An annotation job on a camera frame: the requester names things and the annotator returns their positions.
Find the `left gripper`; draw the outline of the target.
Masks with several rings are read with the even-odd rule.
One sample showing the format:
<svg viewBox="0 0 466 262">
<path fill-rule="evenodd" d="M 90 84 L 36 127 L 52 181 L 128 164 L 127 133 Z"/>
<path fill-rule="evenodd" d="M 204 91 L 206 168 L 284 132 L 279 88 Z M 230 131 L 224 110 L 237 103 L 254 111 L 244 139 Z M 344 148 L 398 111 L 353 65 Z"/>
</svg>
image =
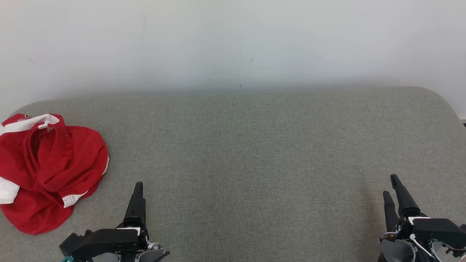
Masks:
<svg viewBox="0 0 466 262">
<path fill-rule="evenodd" d="M 162 245 L 150 241 L 146 226 L 146 199 L 143 196 L 143 182 L 135 184 L 130 198 L 123 226 L 118 230 L 133 230 L 138 233 L 138 244 L 130 251 L 118 251 L 119 262 L 162 262 L 170 255 L 170 251 L 164 250 Z"/>
</svg>

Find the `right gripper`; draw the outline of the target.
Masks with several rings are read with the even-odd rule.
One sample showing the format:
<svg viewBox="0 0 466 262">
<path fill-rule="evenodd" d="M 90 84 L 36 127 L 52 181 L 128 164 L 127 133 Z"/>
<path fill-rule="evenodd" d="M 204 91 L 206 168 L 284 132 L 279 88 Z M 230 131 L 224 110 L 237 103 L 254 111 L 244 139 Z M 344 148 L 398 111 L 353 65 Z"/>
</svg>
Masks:
<svg viewBox="0 0 466 262">
<path fill-rule="evenodd" d="M 391 194 L 383 191 L 387 232 L 380 237 L 380 262 L 438 262 L 433 240 L 423 240 L 414 225 L 423 219 L 428 222 L 433 222 L 433 219 L 418 216 L 420 208 L 396 174 L 391 174 L 390 181 L 398 200 L 398 214 Z"/>
</svg>

